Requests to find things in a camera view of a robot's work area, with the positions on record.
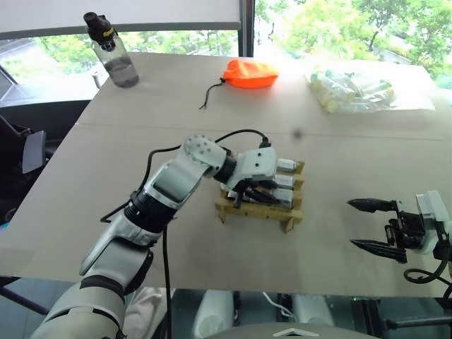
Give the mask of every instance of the transparent plastic bag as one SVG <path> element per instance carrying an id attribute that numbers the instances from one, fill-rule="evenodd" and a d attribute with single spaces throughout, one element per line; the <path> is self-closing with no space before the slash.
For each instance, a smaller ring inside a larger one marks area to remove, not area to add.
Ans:
<path id="1" fill-rule="evenodd" d="M 428 98 L 397 93 L 391 82 L 371 74 L 329 68 L 310 73 L 308 81 L 323 109 L 332 114 L 434 109 Z"/>

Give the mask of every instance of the wooden pallet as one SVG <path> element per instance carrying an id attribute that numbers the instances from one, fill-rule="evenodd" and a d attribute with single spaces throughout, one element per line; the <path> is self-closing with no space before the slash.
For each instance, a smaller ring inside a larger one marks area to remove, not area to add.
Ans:
<path id="1" fill-rule="evenodd" d="M 216 199 L 215 207 L 218 210 L 218 216 L 222 223 L 226 222 L 228 214 L 244 215 L 246 217 L 279 220 L 282 230 L 285 233 L 293 230 L 294 224 L 302 221 L 302 171 L 304 162 L 298 162 L 295 173 L 289 174 L 279 172 L 278 174 L 291 175 L 295 178 L 294 199 L 292 202 L 292 210 L 288 210 L 278 206 L 259 205 L 257 203 L 243 202 L 240 209 L 234 208 L 233 201 L 227 198 L 227 191 L 220 190 L 221 196 Z"/>

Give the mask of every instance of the glass window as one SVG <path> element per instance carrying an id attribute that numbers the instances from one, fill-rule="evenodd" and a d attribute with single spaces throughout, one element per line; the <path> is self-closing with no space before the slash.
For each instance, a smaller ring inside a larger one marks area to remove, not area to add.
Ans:
<path id="1" fill-rule="evenodd" d="M 130 52 L 237 56 L 237 31 L 121 32 Z M 19 84 L 91 83 L 103 72 L 86 34 L 0 40 L 0 65 Z"/>
<path id="2" fill-rule="evenodd" d="M 256 0 L 254 56 L 426 68 L 451 89 L 450 0 Z"/>

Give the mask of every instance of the table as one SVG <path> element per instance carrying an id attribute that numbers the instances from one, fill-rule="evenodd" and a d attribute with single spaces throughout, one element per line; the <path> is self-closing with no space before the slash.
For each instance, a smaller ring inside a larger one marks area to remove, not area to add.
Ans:
<path id="1" fill-rule="evenodd" d="M 304 220 L 289 234 L 271 220 L 235 215 L 222 225 L 213 205 L 218 183 L 204 180 L 168 231 L 174 287 L 442 295 L 439 282 L 403 279 L 406 268 L 433 270 L 437 261 L 431 256 L 408 252 L 409 264 L 400 265 L 348 241 L 383 241 L 383 226 L 393 217 L 361 213 L 346 204 L 351 198 L 399 198 L 414 212 L 415 194 L 437 189 L 452 206 L 451 111 L 423 69 L 382 65 L 411 73 L 436 111 L 333 116 L 321 111 L 301 71 L 282 71 L 273 88 L 250 96 L 216 88 L 207 110 L 198 111 L 227 58 L 135 54 L 133 61 L 140 83 L 122 90 L 107 81 L 0 233 L 1 274 L 76 281 L 81 260 L 105 228 L 98 219 L 138 186 L 150 150 L 195 133 L 217 138 L 250 127 L 266 133 L 280 157 L 306 162 Z M 300 126 L 303 138 L 293 139 L 293 128 Z M 242 151 L 259 141 L 243 135 L 223 144 Z M 153 170 L 172 156 L 158 155 Z M 154 252 L 144 283 L 163 286 L 161 242 Z"/>

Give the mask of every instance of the orange bag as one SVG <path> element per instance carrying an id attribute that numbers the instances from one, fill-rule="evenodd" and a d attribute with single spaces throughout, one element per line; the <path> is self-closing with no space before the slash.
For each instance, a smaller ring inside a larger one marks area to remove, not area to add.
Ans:
<path id="1" fill-rule="evenodd" d="M 207 107 L 209 91 L 221 86 L 226 81 L 231 85 L 239 88 L 263 88 L 271 86 L 278 77 L 278 71 L 268 64 L 261 62 L 233 59 L 227 65 L 220 83 L 216 83 L 207 89 L 206 100 L 199 109 Z"/>

